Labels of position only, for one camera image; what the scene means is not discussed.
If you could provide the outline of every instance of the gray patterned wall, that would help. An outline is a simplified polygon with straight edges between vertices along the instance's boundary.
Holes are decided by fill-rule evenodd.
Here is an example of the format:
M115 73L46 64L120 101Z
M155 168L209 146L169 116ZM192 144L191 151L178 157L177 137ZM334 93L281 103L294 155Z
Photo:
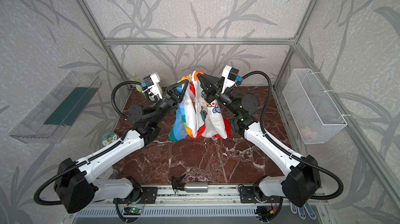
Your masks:
M74 0L0 0L0 222L56 223L63 206L39 206L36 189L58 164L97 150L117 115L121 81ZM9 132L70 72L98 74L102 86L59 144L24 144ZM127 93L117 95L119 105ZM56 200L49 187L42 197Z
M108 38L291 38L310 0L86 0ZM172 84L225 65L276 77L287 46L113 46L131 78L158 72ZM257 78L247 84L260 84Z
M398 178L399 12L399 0L321 0L300 39ZM294 57L289 69L303 67ZM304 146L300 137L297 142L303 152L315 156L322 167L335 171L343 180L344 194L329 201L338 223L400 223L398 209L347 131L326 144ZM337 186L333 180L323 178L323 187L330 193Z

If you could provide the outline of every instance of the transparent acrylic tray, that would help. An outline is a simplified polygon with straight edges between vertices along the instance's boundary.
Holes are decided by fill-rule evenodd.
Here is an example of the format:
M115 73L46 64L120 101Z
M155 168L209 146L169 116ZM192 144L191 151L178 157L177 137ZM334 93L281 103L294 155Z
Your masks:
M25 143L59 143L101 84L98 75L70 72L10 136Z

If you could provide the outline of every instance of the metal mesh basket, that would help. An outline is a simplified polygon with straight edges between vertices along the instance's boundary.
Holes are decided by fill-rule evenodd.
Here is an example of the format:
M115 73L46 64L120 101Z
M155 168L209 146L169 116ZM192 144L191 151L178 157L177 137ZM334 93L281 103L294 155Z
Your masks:
M311 69L293 69L283 96L305 144L325 143L347 126Z

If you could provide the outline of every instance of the silver cylinder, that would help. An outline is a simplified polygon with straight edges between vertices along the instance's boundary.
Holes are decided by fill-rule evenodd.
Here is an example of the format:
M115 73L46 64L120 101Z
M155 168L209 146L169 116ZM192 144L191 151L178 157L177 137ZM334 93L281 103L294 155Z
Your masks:
M207 193L208 182L207 181L189 181L185 183L185 191L187 193Z

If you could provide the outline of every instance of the green mat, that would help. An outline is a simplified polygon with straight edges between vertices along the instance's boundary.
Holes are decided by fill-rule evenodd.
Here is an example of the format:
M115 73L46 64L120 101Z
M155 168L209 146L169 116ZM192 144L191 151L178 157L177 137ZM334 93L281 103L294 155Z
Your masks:
M72 126L98 88L76 87L44 122L45 125Z

